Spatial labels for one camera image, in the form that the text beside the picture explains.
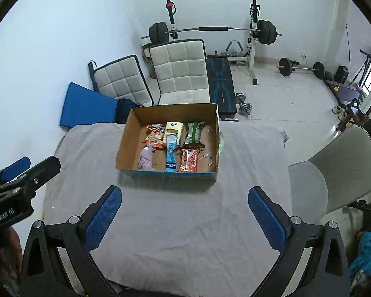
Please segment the person's left hand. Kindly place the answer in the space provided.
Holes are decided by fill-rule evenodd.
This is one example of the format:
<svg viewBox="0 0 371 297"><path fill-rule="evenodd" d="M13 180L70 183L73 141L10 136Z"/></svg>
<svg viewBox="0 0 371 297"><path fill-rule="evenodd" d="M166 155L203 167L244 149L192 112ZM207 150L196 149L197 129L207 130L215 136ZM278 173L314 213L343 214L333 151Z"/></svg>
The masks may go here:
<svg viewBox="0 0 371 297"><path fill-rule="evenodd" d="M20 296L22 260L17 232L13 227L0 230L0 296Z"/></svg>

